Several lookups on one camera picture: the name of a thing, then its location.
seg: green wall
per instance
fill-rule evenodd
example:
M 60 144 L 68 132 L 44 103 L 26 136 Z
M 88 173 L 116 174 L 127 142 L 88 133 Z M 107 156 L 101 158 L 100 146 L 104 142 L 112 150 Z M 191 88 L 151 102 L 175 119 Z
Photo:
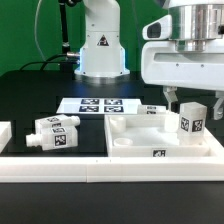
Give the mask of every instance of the green wall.
M 127 67 L 140 70 L 140 52 L 145 41 L 142 28 L 166 14 L 153 0 L 118 0 L 121 7 L 121 44 L 126 49 Z M 35 45 L 34 20 L 38 0 L 0 1 L 0 75 L 22 65 L 41 61 Z M 83 3 L 67 7 L 69 40 L 78 51 L 85 41 Z M 38 40 L 46 58 L 61 53 L 61 28 L 58 0 L 43 0 L 38 23 Z

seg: container cap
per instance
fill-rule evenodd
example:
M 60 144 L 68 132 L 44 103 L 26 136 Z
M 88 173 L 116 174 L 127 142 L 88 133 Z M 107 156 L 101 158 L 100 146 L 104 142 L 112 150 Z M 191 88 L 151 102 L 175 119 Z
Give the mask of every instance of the container cap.
M 32 146 L 37 147 L 38 145 L 41 145 L 41 134 L 27 135 L 26 136 L 26 145 L 27 145 L 27 147 L 32 147 Z
M 78 116 L 71 116 L 71 120 L 74 126 L 80 125 L 80 118 Z

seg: paper sheet with markers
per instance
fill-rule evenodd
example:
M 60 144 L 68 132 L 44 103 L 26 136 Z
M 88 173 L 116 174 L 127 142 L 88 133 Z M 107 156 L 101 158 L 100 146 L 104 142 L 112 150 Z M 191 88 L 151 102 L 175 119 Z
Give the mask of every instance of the paper sheet with markers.
M 63 98 L 58 114 L 137 114 L 140 99 Z

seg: black table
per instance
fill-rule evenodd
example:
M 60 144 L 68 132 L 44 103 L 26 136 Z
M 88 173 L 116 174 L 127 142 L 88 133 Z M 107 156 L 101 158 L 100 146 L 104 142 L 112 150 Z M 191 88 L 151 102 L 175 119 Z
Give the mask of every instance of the black table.
M 0 119 L 13 124 L 13 138 L 2 157 L 107 156 L 103 115 L 80 116 L 78 147 L 48 153 L 26 147 L 25 135 L 34 132 L 34 120 L 55 115 L 63 97 L 140 98 L 144 104 L 166 104 L 161 87 L 144 85 L 136 74 L 130 82 L 96 87 L 76 82 L 71 74 L 12 71 L 0 78 L 0 91 Z M 181 91 L 182 102 L 193 95 L 205 99 L 203 91 Z M 214 130 L 215 123 L 209 125 Z M 10 224 L 223 224 L 224 183 L 0 184 L 0 208 L 0 223 Z

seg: warning label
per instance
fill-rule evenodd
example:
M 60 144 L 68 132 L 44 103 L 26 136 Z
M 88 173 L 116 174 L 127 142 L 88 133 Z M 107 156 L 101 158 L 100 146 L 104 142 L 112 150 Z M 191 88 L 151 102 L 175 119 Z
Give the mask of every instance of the warning label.
M 103 35 L 100 39 L 100 41 L 98 42 L 97 46 L 109 46 L 108 41 L 106 39 L 106 37 Z

